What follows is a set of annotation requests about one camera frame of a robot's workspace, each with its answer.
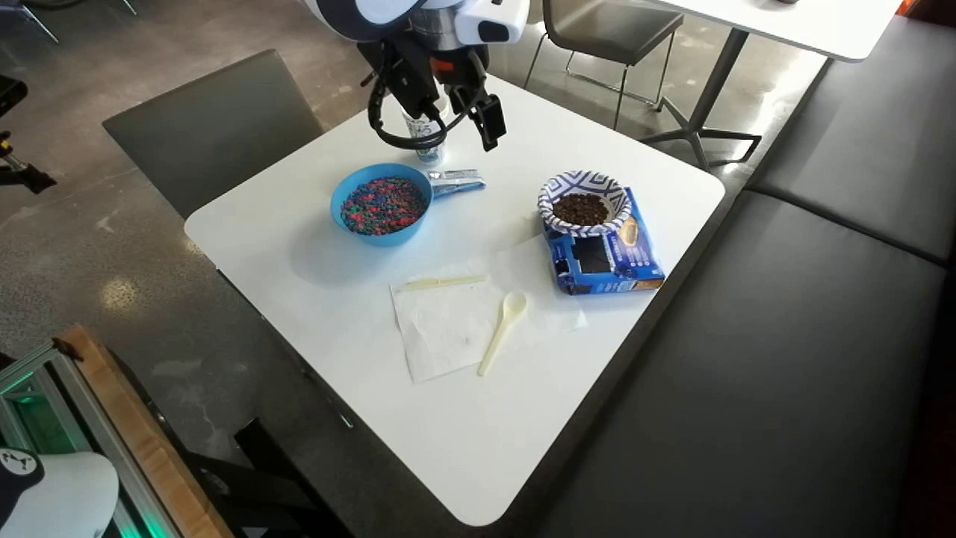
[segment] gray bench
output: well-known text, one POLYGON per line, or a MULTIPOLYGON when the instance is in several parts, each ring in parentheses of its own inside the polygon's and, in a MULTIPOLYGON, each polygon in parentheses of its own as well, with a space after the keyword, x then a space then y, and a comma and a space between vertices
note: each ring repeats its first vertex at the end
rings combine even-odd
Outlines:
POLYGON ((540 534, 895 534, 954 261, 954 59, 956 29, 898 17, 827 70, 531 511, 540 534))

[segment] bowl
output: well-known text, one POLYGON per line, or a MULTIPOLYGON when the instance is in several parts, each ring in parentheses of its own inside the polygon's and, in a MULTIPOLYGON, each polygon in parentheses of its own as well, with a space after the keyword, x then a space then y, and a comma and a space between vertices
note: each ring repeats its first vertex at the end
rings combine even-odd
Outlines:
POLYGON ((544 224, 565 237, 604 237, 610 231, 619 231, 630 218, 624 185, 594 170, 565 170, 550 176, 538 194, 538 210, 544 224), (597 198, 604 206, 604 222, 561 218, 559 206, 561 201, 567 203, 573 194, 597 198))
POLYGON ((431 206, 431 182, 428 176, 417 170, 417 168, 406 168, 406 165, 371 165, 371 168, 362 168, 355 174, 349 174, 347 180, 340 180, 331 192, 331 203, 328 203, 328 212, 331 212, 331 222, 358 237, 362 243, 368 245, 401 245, 406 239, 413 239, 428 216, 428 206, 431 206), (403 185, 413 185, 417 192, 417 201, 422 201, 422 216, 416 222, 410 222, 406 228, 401 231, 388 231, 388 234, 365 234, 365 231, 355 231, 347 216, 344 216, 344 206, 353 201, 355 192, 362 192, 368 182, 377 182, 377 180, 401 180, 403 185))

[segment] napkin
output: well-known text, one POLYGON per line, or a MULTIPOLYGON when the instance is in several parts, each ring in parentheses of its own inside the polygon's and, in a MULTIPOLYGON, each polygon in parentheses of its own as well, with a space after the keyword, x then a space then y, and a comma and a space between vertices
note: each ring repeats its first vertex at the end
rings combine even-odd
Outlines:
POLYGON ((503 295, 488 274, 394 283, 391 304, 413 381, 423 382, 479 366, 503 295))

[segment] tabletop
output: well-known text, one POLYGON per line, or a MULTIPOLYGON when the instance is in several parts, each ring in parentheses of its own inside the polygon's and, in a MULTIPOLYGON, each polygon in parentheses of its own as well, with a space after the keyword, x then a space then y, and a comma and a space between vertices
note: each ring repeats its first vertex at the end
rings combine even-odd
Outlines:
POLYGON ((839 59, 867 59, 898 0, 655 0, 839 59))
POLYGON ((483 192, 431 206, 406 245, 377 249, 337 231, 331 188, 377 161, 406 161, 365 113, 250 176, 184 222, 198 249, 299 351, 344 403, 462 522, 507 511, 531 469, 613 361, 655 289, 565 295, 553 283, 538 192, 559 170, 600 170, 630 185, 656 264, 668 271, 722 201, 719 180, 491 79, 507 135, 492 153, 462 123, 443 168, 479 168, 483 192), (388 286, 447 267, 480 267, 531 307, 491 376, 416 382, 388 286))

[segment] snack package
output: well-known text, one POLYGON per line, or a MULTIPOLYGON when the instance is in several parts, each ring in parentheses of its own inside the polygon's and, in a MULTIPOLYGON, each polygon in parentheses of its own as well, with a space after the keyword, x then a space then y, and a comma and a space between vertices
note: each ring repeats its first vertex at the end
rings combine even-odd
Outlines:
POLYGON ((627 188, 630 218, 604 237, 576 239, 544 228, 556 280, 565 292, 630 292, 659 286, 664 270, 655 261, 647 228, 627 188))

